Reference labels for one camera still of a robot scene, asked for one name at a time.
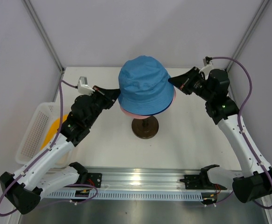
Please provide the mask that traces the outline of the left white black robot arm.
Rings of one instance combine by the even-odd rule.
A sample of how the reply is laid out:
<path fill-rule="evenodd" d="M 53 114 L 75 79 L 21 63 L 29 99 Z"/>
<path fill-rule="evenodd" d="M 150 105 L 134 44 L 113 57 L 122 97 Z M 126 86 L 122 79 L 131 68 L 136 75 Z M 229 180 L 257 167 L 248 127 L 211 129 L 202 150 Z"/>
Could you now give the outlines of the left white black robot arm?
<path fill-rule="evenodd" d="M 26 165 L 14 173 L 0 176 L 2 196 L 22 215 L 34 210 L 47 195 L 63 187 L 96 189 L 88 184 L 88 170 L 78 162 L 45 177 L 55 163 L 72 151 L 89 133 L 92 125 L 103 110 L 110 109 L 120 95 L 120 89 L 93 87 L 90 95 L 78 96 L 65 121 L 60 122 L 57 133 L 45 148 Z"/>

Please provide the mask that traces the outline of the yellow hat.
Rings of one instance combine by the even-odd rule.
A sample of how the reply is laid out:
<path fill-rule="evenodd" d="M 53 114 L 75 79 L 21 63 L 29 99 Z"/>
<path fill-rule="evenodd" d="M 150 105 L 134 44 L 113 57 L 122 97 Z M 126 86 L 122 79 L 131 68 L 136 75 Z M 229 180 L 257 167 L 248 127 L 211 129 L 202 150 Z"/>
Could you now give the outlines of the yellow hat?
<path fill-rule="evenodd" d="M 54 122 L 51 124 L 45 138 L 44 138 L 44 141 L 43 141 L 43 144 L 40 148 L 40 151 L 42 151 L 55 137 L 57 131 L 58 131 L 58 128 L 60 126 L 60 118 L 57 118 L 54 120 Z"/>

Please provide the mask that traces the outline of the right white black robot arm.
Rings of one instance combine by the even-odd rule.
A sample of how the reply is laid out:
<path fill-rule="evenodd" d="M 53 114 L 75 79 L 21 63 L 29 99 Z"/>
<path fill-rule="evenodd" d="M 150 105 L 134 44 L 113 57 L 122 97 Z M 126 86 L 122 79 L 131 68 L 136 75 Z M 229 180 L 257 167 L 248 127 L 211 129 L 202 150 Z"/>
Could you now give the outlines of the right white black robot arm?
<path fill-rule="evenodd" d="M 197 67 L 193 67 L 168 81 L 184 94 L 194 93 L 205 100 L 207 114 L 227 138 L 240 164 L 240 173 L 216 164 L 203 167 L 200 185 L 206 189 L 216 184 L 231 189 L 242 203 L 272 195 L 272 166 L 246 130 L 237 104 L 228 96 L 228 73 L 212 69 L 205 76 Z"/>

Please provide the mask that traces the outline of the light blue hat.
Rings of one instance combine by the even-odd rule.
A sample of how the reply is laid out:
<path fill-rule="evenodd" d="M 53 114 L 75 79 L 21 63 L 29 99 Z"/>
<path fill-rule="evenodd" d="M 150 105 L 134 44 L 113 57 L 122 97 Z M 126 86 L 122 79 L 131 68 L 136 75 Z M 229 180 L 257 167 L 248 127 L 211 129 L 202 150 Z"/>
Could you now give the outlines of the light blue hat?
<path fill-rule="evenodd" d="M 119 104 L 125 111 L 146 116 L 166 110 L 174 99 L 174 87 L 163 65 L 151 56 L 125 62 L 119 76 Z"/>

